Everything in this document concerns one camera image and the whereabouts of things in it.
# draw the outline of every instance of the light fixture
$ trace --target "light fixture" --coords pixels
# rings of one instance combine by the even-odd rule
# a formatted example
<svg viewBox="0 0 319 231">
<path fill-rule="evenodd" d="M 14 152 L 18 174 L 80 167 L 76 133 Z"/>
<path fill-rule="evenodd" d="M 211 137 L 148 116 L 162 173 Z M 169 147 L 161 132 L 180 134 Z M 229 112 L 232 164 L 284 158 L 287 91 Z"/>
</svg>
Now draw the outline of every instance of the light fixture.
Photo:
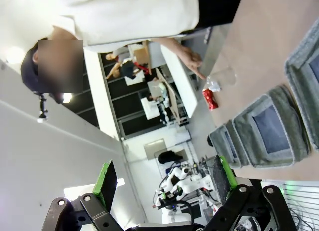
<svg viewBox="0 0 319 231">
<path fill-rule="evenodd" d="M 117 179 L 117 184 L 116 184 L 116 187 L 119 187 L 119 186 L 122 186 L 122 185 L 124 185 L 125 184 L 125 182 L 124 182 L 124 179 L 123 178 L 119 178 L 119 179 Z"/>
<path fill-rule="evenodd" d="M 69 103 L 72 99 L 72 93 L 63 94 L 63 103 Z"/>
<path fill-rule="evenodd" d="M 11 47 L 6 53 L 6 61 L 9 64 L 20 64 L 25 57 L 25 52 L 20 47 Z"/>
</svg>

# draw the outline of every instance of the gray wall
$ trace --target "gray wall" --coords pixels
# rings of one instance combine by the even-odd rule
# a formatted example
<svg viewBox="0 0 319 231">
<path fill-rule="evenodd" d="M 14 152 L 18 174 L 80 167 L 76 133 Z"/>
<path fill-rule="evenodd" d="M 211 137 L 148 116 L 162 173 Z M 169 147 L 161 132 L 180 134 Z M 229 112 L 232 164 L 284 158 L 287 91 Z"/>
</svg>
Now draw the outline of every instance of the gray wall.
<svg viewBox="0 0 319 231">
<path fill-rule="evenodd" d="M 41 230 L 52 200 L 66 187 L 93 184 L 113 159 L 125 185 L 116 190 L 112 215 L 120 225 L 142 223 L 120 142 L 57 105 L 38 124 L 39 100 L 8 67 L 0 69 L 0 229 Z"/>
</svg>

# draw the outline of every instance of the gray floor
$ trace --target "gray floor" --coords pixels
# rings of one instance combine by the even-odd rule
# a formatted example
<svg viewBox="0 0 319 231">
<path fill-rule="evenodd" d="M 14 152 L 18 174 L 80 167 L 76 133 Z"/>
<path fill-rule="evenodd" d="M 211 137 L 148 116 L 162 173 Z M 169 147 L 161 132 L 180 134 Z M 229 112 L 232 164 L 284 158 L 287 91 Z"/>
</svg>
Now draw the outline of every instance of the gray floor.
<svg viewBox="0 0 319 231">
<path fill-rule="evenodd" d="M 186 46 L 192 48 L 195 52 L 204 57 L 204 63 L 201 72 L 208 76 L 219 56 L 221 48 L 225 42 L 230 25 L 217 26 L 213 29 L 209 44 L 204 44 L 204 37 L 197 37 L 185 43 Z M 205 81 L 199 82 L 198 97 L 199 104 L 193 114 L 187 128 L 192 136 L 192 141 L 198 157 L 211 157 L 216 154 L 214 148 L 207 143 L 207 136 L 216 126 L 207 107 L 206 101 L 202 96 L 202 89 Z"/>
</svg>

